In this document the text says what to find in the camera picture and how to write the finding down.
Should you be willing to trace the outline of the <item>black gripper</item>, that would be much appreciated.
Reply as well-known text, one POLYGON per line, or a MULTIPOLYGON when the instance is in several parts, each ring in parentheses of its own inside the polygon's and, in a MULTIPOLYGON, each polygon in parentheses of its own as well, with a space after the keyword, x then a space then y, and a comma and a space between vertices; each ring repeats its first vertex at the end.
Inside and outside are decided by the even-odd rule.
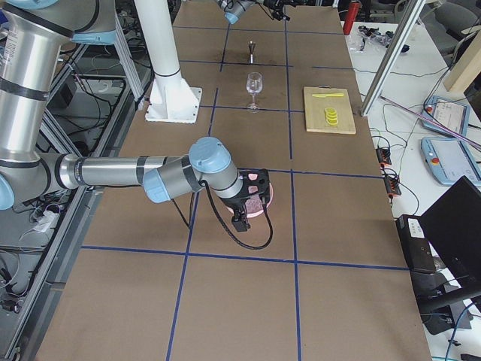
POLYGON ((271 11, 275 20, 290 21, 290 17, 284 12, 284 3, 281 0, 264 0, 262 4, 271 11))
POLYGON ((250 199, 259 195, 262 203, 270 201, 270 178, 266 169, 239 171, 242 187, 236 195, 238 199, 250 199))

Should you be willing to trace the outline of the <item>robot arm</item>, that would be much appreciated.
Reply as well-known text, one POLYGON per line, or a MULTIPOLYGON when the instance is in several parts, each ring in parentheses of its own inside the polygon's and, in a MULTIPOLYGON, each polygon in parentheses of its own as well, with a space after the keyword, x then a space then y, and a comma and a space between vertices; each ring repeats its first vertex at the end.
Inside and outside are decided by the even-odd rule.
POLYGON ((6 1, 8 34, 1 60, 1 207, 57 190, 143 187, 160 203, 202 189, 230 208, 241 207, 249 178, 222 142, 197 140, 185 156, 104 157, 38 152, 35 147, 63 45, 113 44, 118 18, 113 1, 6 1))
POLYGON ((254 5, 266 7, 268 11, 265 13, 272 20, 289 21, 290 17, 285 14, 285 7, 297 7, 303 5, 303 1, 287 1, 287 0, 219 0, 216 1, 219 8, 224 12, 224 17, 233 25, 235 24, 250 8, 254 5))

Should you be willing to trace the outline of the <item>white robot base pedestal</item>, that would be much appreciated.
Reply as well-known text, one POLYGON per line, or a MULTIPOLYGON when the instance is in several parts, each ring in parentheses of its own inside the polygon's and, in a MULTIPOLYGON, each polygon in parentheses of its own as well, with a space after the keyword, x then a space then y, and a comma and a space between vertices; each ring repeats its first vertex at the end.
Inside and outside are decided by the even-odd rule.
POLYGON ((154 73, 146 120, 195 123, 202 89, 190 87, 181 74, 168 3, 137 0, 135 7, 154 73))

